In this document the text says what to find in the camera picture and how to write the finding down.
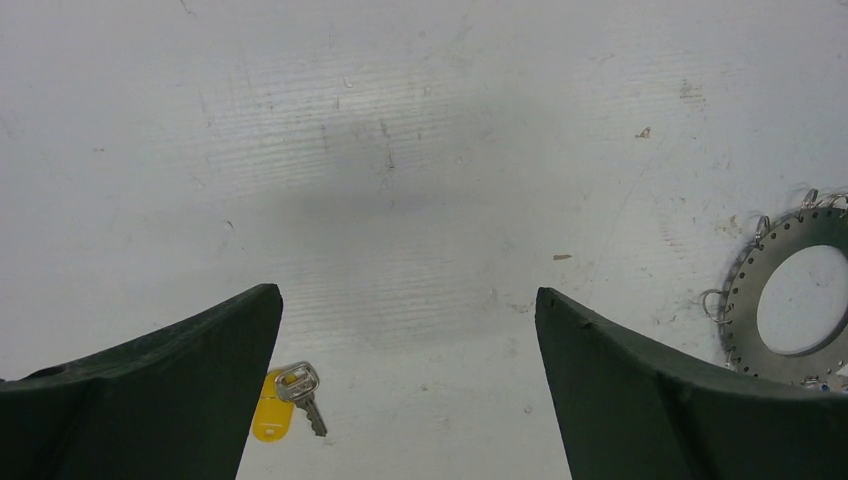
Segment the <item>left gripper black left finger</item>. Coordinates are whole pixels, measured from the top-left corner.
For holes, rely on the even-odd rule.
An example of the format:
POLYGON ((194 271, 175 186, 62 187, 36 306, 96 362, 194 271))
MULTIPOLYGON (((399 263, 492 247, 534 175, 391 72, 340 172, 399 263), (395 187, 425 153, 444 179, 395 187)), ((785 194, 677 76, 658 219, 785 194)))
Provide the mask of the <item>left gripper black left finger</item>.
POLYGON ((233 479, 283 299, 252 287, 190 318, 1 385, 5 479, 233 479))

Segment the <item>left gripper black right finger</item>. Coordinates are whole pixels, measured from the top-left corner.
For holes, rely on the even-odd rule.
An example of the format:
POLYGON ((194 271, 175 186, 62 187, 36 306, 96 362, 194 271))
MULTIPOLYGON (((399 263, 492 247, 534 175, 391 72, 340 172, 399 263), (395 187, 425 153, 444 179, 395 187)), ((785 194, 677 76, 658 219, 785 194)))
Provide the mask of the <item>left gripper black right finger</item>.
POLYGON ((575 479, 843 479, 847 397, 746 376, 555 289, 535 326, 575 479))

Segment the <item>small silver key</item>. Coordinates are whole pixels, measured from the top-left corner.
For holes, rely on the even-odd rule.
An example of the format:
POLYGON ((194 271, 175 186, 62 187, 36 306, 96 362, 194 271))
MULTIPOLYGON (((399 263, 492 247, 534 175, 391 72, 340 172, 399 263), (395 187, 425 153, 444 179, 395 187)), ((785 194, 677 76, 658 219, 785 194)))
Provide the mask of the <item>small silver key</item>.
POLYGON ((305 412, 316 436, 327 436, 328 429, 315 400, 320 377, 310 362, 298 361, 284 366, 274 376, 274 385, 281 400, 292 403, 305 412))

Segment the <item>large metal ring disc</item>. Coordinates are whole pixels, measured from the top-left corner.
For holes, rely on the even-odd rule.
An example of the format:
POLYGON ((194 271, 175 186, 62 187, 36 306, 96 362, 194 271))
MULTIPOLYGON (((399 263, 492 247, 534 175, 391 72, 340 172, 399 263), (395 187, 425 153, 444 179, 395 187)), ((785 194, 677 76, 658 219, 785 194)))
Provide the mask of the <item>large metal ring disc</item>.
POLYGON ((847 390, 847 195, 810 190, 754 236, 716 290, 725 364, 823 392, 847 390))

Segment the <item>yellow key tag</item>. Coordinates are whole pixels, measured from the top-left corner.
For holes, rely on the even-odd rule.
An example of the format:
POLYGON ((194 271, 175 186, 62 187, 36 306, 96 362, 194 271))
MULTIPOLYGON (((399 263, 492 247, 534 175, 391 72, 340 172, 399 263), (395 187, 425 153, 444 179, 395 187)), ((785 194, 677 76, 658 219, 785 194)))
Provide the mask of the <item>yellow key tag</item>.
POLYGON ((276 442, 289 431, 295 405, 282 400, 276 390, 282 369, 269 371, 263 381, 252 421, 252 434, 261 442, 276 442))

